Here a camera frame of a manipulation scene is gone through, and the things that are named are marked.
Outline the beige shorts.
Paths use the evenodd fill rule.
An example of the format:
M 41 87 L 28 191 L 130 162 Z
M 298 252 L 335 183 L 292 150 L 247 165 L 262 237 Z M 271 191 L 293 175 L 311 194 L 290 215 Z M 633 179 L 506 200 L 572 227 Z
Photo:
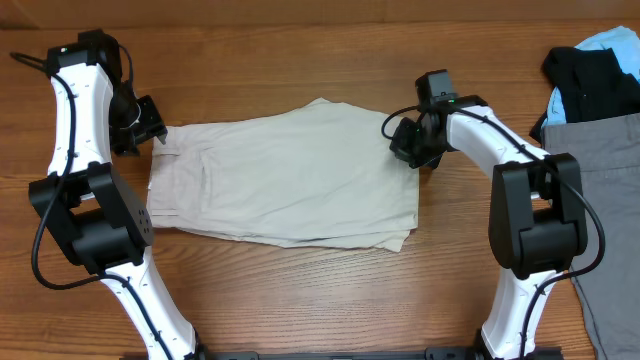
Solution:
M 279 247 L 399 251 L 418 225 L 419 174 L 383 113 L 316 99 L 275 116 L 172 127 L 156 142 L 157 228 Z

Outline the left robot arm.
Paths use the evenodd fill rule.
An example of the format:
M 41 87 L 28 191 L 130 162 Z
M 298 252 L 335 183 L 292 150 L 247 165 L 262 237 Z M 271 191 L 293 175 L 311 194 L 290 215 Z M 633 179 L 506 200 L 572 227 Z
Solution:
M 167 129 L 148 96 L 122 68 L 125 47 L 102 30 L 49 49 L 46 59 L 15 54 L 50 79 L 56 97 L 56 140 L 45 178 L 29 185 L 40 217 L 32 271 L 45 287 L 38 254 L 50 233 L 65 258 L 104 284 L 143 339 L 150 359 L 204 359 L 206 348 L 180 313 L 154 263 L 151 216 L 116 171 L 113 156 L 136 155 L 139 145 L 165 141 Z

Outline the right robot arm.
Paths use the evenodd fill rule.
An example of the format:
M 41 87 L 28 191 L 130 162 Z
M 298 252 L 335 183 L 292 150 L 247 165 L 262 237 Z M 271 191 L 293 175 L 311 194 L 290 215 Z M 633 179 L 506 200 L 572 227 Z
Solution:
M 501 123 L 477 95 L 461 96 L 446 70 L 415 82 L 415 120 L 403 118 L 390 149 L 412 168 L 436 169 L 459 151 L 491 182 L 488 238 L 500 266 L 489 317 L 469 347 L 427 349 L 428 359 L 560 359 L 535 334 L 548 295 L 587 245 L 580 170 L 568 154 L 551 155 Z

